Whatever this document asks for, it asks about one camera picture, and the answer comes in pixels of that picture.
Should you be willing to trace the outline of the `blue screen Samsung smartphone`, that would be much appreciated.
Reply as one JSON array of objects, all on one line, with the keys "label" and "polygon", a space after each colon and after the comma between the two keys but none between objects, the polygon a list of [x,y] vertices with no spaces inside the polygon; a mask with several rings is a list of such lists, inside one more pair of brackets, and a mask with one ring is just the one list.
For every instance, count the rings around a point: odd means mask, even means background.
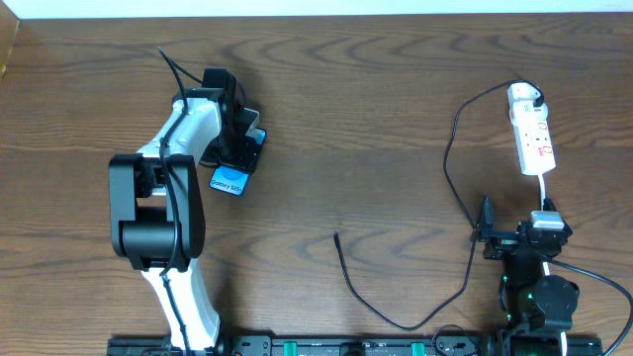
[{"label": "blue screen Samsung smartphone", "polygon": [[250,176],[255,172],[266,141],[267,132],[253,129],[246,133],[244,151],[236,158],[236,163],[221,163],[214,171],[209,187],[224,193],[241,196]]}]

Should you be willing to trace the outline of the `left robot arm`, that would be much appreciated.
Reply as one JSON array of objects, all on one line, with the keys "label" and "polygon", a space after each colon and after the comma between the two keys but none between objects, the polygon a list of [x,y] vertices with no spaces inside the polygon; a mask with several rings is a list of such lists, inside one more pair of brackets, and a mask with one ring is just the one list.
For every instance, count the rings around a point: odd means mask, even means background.
[{"label": "left robot arm", "polygon": [[211,188],[242,195],[267,136],[258,124],[236,78],[208,68],[197,86],[174,96],[171,116],[149,143],[110,160],[113,248],[152,286],[171,329],[147,353],[231,352],[199,264],[206,219],[197,169],[213,169]]}]

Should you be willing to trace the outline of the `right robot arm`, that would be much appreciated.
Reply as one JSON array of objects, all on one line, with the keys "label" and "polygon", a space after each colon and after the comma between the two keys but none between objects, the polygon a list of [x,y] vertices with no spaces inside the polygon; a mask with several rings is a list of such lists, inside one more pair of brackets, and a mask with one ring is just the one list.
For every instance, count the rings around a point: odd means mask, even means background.
[{"label": "right robot arm", "polygon": [[485,337],[484,355],[564,355],[563,334],[573,326],[580,288],[546,265],[573,234],[550,199],[514,231],[495,228],[493,205],[485,195],[471,240],[483,256],[503,263],[497,296],[507,324]]}]

